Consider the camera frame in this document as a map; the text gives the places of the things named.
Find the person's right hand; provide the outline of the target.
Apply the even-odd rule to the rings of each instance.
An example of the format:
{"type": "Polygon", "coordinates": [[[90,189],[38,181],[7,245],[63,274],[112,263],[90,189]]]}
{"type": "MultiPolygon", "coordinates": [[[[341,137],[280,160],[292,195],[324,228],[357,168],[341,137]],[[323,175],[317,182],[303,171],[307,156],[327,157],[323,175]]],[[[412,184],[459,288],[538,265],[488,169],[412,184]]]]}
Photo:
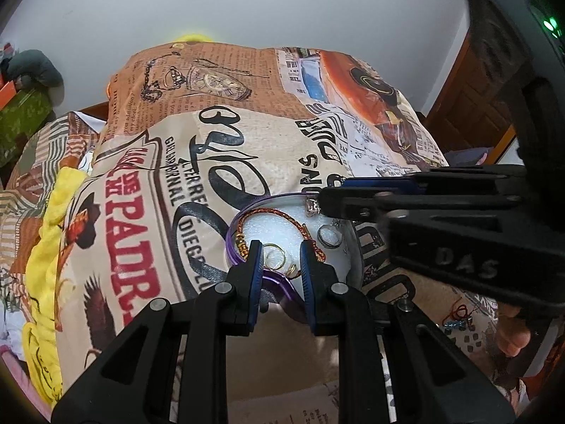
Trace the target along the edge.
{"type": "Polygon", "coordinates": [[[530,330],[525,321],[518,318],[519,313],[518,307],[498,303],[495,341],[507,357],[516,357],[530,343],[530,330]]]}

